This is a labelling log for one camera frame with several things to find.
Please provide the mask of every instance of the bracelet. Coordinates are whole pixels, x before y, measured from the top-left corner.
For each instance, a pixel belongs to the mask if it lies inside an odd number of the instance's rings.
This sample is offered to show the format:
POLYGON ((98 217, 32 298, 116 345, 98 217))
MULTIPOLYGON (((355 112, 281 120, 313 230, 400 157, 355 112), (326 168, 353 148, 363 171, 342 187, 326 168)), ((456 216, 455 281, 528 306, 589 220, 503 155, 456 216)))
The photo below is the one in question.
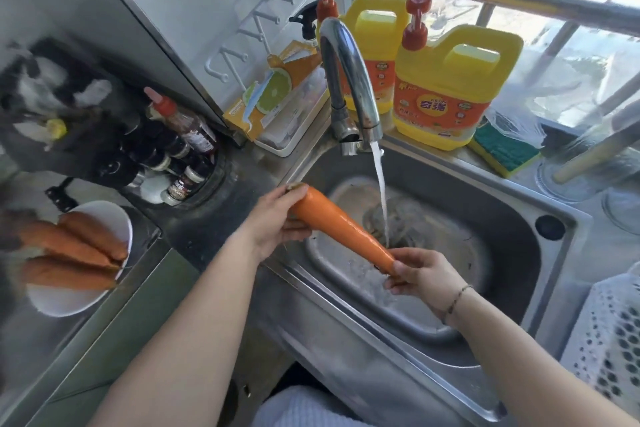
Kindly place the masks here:
POLYGON ((473 288, 473 286, 471 286, 471 284, 467 284, 466 286, 464 286, 462 289, 460 289, 460 292, 458 293, 458 295, 456 296, 456 298, 453 300, 453 303, 449 306, 449 308, 447 309, 447 311, 444 314, 444 318, 442 319, 442 322, 444 323, 445 319, 447 318, 448 315, 452 314, 453 309, 456 308, 456 304, 458 303, 458 301, 460 300, 460 297, 462 296, 462 293, 464 291, 466 291, 469 287, 473 288))

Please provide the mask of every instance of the sponge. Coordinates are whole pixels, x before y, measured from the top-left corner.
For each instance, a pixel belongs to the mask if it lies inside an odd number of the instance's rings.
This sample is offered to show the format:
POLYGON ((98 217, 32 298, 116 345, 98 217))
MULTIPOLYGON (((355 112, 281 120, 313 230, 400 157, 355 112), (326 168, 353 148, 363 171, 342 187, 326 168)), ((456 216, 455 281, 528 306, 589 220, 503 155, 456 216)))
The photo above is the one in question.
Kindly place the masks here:
POLYGON ((540 155, 538 149, 526 142, 505 137, 486 119, 476 129, 468 146, 505 178, 520 171, 540 155))

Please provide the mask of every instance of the faucet spout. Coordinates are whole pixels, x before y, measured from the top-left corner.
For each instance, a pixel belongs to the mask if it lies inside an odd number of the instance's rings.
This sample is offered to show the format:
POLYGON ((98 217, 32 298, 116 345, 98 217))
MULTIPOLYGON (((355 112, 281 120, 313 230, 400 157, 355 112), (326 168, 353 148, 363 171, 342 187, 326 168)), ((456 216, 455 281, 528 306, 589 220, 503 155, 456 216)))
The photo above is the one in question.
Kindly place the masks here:
POLYGON ((360 140, 360 133, 344 102, 338 69, 340 64, 351 89, 362 140, 378 142, 382 139, 382 124, 367 68, 352 34, 337 18, 329 17, 322 22, 320 50, 331 97, 331 125, 335 138, 341 143, 360 140))

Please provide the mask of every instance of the running water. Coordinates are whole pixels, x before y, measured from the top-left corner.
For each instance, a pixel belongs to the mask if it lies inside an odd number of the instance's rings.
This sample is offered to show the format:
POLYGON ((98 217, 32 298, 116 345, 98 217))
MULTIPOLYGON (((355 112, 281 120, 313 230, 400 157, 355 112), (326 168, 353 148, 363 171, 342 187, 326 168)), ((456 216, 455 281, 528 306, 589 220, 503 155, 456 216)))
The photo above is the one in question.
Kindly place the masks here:
POLYGON ((380 202, 382 204, 382 217, 385 220, 385 247, 389 248, 389 217, 387 214, 387 193, 385 190, 385 175, 382 173, 382 153, 377 142, 371 143, 373 163, 376 166, 378 184, 380 184, 380 202))

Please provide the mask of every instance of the white basket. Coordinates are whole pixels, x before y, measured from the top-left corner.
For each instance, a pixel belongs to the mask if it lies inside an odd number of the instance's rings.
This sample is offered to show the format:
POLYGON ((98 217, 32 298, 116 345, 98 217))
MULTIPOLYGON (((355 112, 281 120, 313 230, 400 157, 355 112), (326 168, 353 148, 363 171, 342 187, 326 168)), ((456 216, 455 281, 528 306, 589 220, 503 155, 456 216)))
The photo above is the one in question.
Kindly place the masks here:
POLYGON ((640 262, 591 287, 560 363, 640 419, 640 262))

